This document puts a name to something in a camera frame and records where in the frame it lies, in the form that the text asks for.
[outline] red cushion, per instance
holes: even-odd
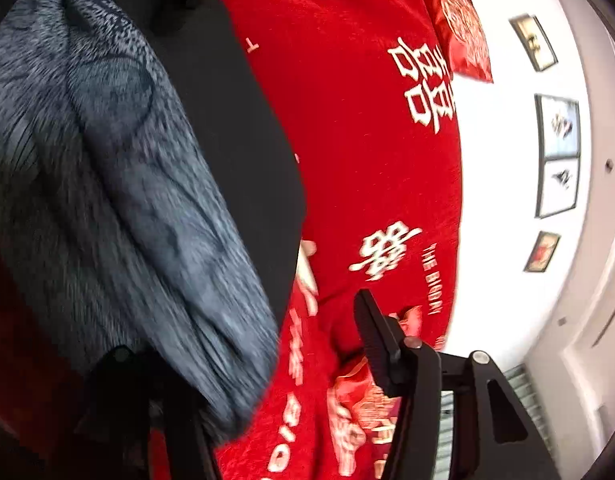
[[[421,306],[421,335],[440,348],[455,291],[461,159],[424,1],[224,2],[299,159],[322,329],[342,359],[359,351],[353,297],[367,287],[386,314]]]
[[[494,82],[490,51],[472,0],[425,0],[425,5],[452,71]]]
[[[340,471],[355,480],[372,478],[371,449],[363,447],[363,430],[345,413],[337,413],[337,408],[345,409],[329,390],[336,355],[311,315],[316,314],[308,308],[306,300],[311,299],[296,280],[281,328],[278,368],[268,391],[248,432],[217,451],[225,479],[329,480]],[[353,442],[354,436],[360,440]],[[334,443],[339,444],[338,452]],[[341,443],[347,445],[345,452]],[[161,434],[153,433],[151,457],[153,479],[169,480]]]

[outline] screw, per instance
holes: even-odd
[[[417,350],[423,346],[423,341],[413,335],[409,335],[403,339],[403,343],[405,343],[405,346],[408,348],[412,348],[414,350]]]
[[[474,352],[472,359],[480,365],[487,365],[490,362],[490,356],[481,350]]]

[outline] red pillow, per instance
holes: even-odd
[[[454,298],[461,158],[447,63],[423,0],[223,0],[298,156],[319,324],[362,349],[353,299],[420,306],[437,348]],[[265,171],[265,161],[261,161]]]
[[[490,51],[472,0],[425,0],[452,72],[493,83]]]

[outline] black clamp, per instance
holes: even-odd
[[[441,392],[448,390],[454,392],[449,480],[559,480],[539,431],[488,354],[456,357],[405,337],[369,290],[357,294],[354,315],[377,385],[388,397],[402,397],[382,480],[433,478]]]
[[[86,378],[75,433],[104,444],[126,477],[149,480],[153,421],[163,429],[172,480],[221,480],[200,393],[153,350],[108,352]]]

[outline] white chinese character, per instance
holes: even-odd
[[[294,394],[288,394],[288,402],[283,412],[283,422],[291,428],[296,428],[301,418],[301,405]]]
[[[422,232],[421,229],[410,231],[409,227],[401,221],[390,225],[385,233],[376,231],[372,236],[363,238],[363,245],[359,254],[367,260],[352,264],[348,269],[361,270],[369,264],[365,273],[370,278],[366,281],[380,280],[385,271],[396,269],[398,263],[405,256],[407,250],[405,242]]]
[[[290,431],[287,426],[281,426],[279,428],[279,434],[286,440],[286,442],[294,442],[297,436]]]
[[[441,307],[443,307],[443,301],[434,301],[430,303],[430,312],[428,312],[428,316],[433,316],[434,314],[440,314]]]
[[[374,444],[391,444],[394,438],[394,431],[396,430],[396,416],[390,418],[384,418],[381,420],[383,426],[377,426],[373,428],[373,433],[378,433],[377,436],[372,437]]]
[[[437,352],[440,352],[444,348],[445,348],[445,336],[444,335],[440,335],[440,336],[438,336],[438,338],[436,338],[436,341],[434,342],[434,349]]]
[[[383,455],[383,460],[377,460],[374,462],[374,478],[380,480],[383,476],[383,470],[385,469],[385,464],[387,463],[387,454]]]
[[[290,462],[290,446],[287,444],[279,444],[272,451],[270,462],[268,463],[268,471],[270,473],[282,473]]]
[[[293,308],[290,309],[290,317],[292,318],[292,325],[290,326],[290,358],[288,361],[288,373],[290,377],[294,379],[294,383],[297,386],[303,384],[303,353],[300,348],[303,346],[303,340],[301,339],[301,319],[297,311]]]
[[[306,300],[307,314],[310,317],[316,316],[316,314],[318,314],[318,303],[316,302],[316,298],[314,297],[314,294],[312,294],[312,291],[309,289],[309,286],[303,282],[303,278],[302,276],[299,276],[298,272],[297,285],[299,285],[299,290],[301,291],[301,294],[303,294],[303,297]]]
[[[427,93],[428,99],[430,100],[431,115],[434,119],[434,134],[438,134],[440,128],[439,117],[447,116],[450,119],[454,117],[452,99],[447,91],[445,81],[442,81],[440,85],[432,90],[428,87],[427,81],[424,81],[423,89],[425,90],[425,93]],[[435,101],[437,97],[439,97],[440,103]]]
[[[387,52],[392,56],[401,76],[409,76],[414,81],[419,81],[419,76],[423,76],[423,82],[408,91],[404,92],[410,115],[415,123],[428,126],[433,120],[434,133],[440,130],[439,117],[447,116],[454,118],[457,109],[454,101],[452,85],[443,80],[443,76],[449,77],[447,62],[437,45],[434,50],[430,50],[427,43],[421,48],[412,50],[403,38],[398,38],[399,46],[390,48]],[[438,86],[430,89],[428,77],[436,75],[441,78]]]
[[[327,414],[339,475],[351,476],[356,469],[354,454],[365,444],[365,433],[358,424],[351,422],[350,412],[339,404],[333,390],[327,392]]]

